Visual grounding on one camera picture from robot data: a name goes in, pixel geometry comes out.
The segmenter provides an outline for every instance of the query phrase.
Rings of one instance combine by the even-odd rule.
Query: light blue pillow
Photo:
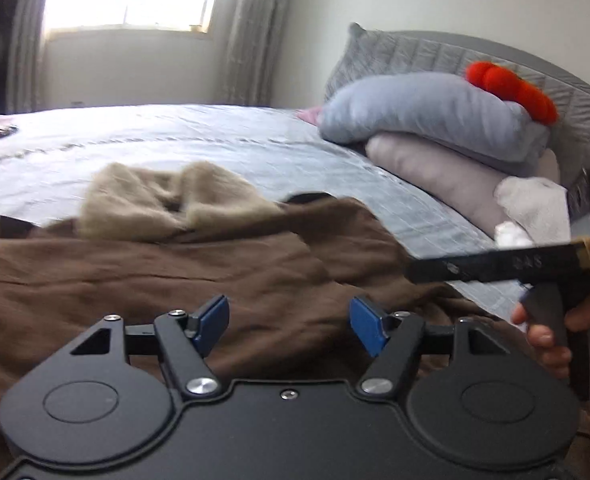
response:
[[[534,173],[549,139],[549,129],[521,105],[439,72],[360,79],[326,103],[318,126],[338,144],[409,132],[518,176]]]

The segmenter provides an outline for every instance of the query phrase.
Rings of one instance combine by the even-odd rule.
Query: bedspread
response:
[[[413,256],[475,252],[492,241],[462,216],[366,158],[320,139],[289,110],[203,105],[74,108],[14,117],[0,139],[0,214],[45,224],[75,216],[91,175],[110,162],[178,170],[210,160],[270,200],[323,190],[364,202]],[[517,283],[456,287],[506,317]]]

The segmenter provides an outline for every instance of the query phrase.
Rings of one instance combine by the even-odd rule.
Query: blue pad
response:
[[[200,328],[191,341],[199,354],[206,357],[229,326],[229,300],[225,296],[219,296],[206,304],[203,309],[198,316]]]
[[[371,357],[376,357],[386,346],[389,336],[383,320],[387,316],[361,298],[353,298],[349,306],[351,328]]]

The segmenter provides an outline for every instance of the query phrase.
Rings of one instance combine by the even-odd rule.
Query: black device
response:
[[[578,426],[572,392],[484,324],[430,326],[350,306],[376,359],[358,384],[222,384],[206,366],[229,304],[152,325],[106,316],[12,387],[0,480],[560,480]],[[128,364],[157,355],[166,384]],[[423,354],[450,365],[413,382]]]
[[[586,170],[590,199],[590,168]],[[407,271],[414,283],[519,280],[532,285],[522,304],[536,322],[550,326],[558,344],[573,352],[570,386],[590,400],[590,329],[567,332],[564,315],[590,295],[590,238],[567,245],[444,256],[413,261]]]

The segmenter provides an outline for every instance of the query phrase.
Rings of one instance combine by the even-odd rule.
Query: person's hand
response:
[[[556,377],[560,379],[568,377],[571,351],[556,345],[553,331],[549,327],[533,324],[526,309],[520,303],[515,307],[511,321],[515,324],[528,323],[526,338],[535,349],[538,361]],[[571,332],[582,332],[590,327],[590,297],[566,313],[564,324]]]

